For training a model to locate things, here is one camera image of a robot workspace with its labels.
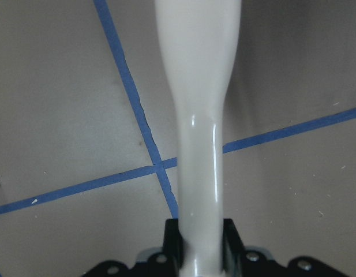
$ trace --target white plastic object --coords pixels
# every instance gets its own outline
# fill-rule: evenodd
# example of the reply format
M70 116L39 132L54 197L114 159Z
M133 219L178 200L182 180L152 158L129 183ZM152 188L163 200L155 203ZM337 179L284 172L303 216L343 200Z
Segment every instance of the white plastic object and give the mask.
M178 125L180 276L222 276L222 113L240 0L155 0Z

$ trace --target floor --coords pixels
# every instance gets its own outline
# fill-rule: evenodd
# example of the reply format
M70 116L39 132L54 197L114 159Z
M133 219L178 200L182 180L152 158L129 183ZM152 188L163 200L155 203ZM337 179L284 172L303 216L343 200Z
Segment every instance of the floor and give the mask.
M223 123L245 245L356 276L356 0L244 0ZM160 247L175 129L152 0L0 1L0 276Z

